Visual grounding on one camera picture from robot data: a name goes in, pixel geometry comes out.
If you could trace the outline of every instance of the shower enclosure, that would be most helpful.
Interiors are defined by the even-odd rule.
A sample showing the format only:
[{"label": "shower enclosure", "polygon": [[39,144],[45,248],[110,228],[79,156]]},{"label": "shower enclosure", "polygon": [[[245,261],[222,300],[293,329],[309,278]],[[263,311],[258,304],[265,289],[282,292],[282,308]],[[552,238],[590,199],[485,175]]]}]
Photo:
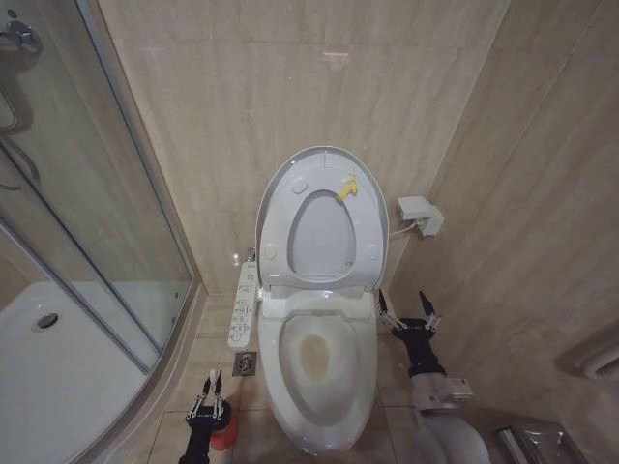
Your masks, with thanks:
[{"label": "shower enclosure", "polygon": [[199,282],[89,1],[0,0],[0,450],[70,462]]}]

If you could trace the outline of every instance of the shower drain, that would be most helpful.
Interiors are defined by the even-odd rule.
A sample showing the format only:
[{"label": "shower drain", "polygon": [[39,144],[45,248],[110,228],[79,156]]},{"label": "shower drain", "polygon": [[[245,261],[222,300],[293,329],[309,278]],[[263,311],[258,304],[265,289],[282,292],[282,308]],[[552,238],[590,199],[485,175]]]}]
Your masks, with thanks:
[{"label": "shower drain", "polygon": [[60,319],[60,316],[55,312],[50,312],[45,316],[42,316],[32,325],[33,332],[42,332],[45,329],[49,329],[51,326],[56,324]]},{"label": "shower drain", "polygon": [[234,368],[232,369],[232,377],[248,377],[255,375],[256,358],[257,354],[255,351],[237,353],[234,357]]}]

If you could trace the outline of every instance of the toilet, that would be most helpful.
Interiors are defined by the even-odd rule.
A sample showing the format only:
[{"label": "toilet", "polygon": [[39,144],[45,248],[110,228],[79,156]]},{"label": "toilet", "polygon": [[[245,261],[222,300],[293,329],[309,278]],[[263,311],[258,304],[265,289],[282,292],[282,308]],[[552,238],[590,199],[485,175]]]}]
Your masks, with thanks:
[{"label": "toilet", "polygon": [[281,428],[309,453],[349,449],[368,421],[388,230],[379,186],[340,148],[296,154],[262,198],[260,359]]}]

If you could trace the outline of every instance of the toilet lid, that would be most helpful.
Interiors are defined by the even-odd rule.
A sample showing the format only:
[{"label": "toilet lid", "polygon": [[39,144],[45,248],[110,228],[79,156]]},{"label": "toilet lid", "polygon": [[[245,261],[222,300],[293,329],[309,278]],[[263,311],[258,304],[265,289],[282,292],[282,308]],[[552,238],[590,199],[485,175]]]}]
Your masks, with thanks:
[{"label": "toilet lid", "polygon": [[280,168],[262,198],[256,224],[261,283],[267,289],[376,288],[388,230],[380,188],[359,159],[335,147],[306,149]]}]

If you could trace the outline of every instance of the toilet bowl stain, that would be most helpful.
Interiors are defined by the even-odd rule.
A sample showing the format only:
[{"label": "toilet bowl stain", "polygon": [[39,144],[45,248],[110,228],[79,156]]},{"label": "toilet bowl stain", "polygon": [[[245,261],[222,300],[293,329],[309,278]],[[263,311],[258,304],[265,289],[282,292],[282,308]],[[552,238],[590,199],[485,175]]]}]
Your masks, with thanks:
[{"label": "toilet bowl stain", "polygon": [[319,335],[308,335],[299,350],[301,367],[313,382],[320,382],[325,378],[329,366],[329,347],[327,341]]}]

